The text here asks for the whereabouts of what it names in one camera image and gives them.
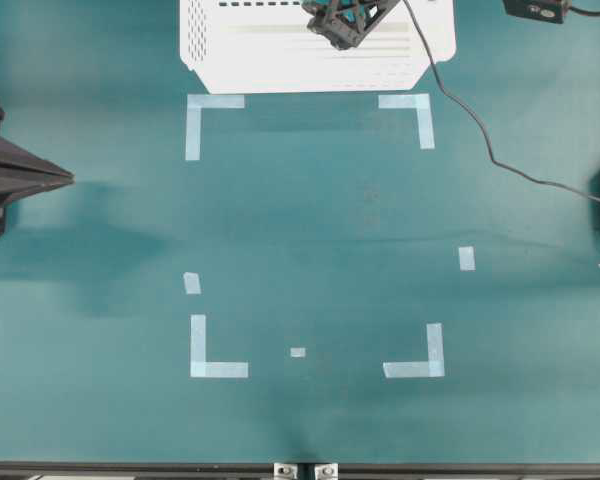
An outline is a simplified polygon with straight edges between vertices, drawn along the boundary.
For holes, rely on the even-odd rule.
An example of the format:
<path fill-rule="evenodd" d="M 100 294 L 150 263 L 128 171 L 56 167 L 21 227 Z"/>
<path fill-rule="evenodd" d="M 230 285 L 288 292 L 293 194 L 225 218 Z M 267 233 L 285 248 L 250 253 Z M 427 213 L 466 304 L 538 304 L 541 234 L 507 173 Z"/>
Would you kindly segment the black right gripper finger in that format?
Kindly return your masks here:
<path fill-rule="evenodd" d="M 349 24 L 351 33 L 348 38 L 348 48 L 357 48 L 397 4 L 398 0 L 349 1 L 347 11 L 352 11 L 356 15 L 356 22 Z"/>
<path fill-rule="evenodd" d="M 305 11 L 311 16 L 307 28 L 325 37 L 337 50 L 350 48 L 349 26 L 339 18 L 339 2 L 306 1 Z"/>

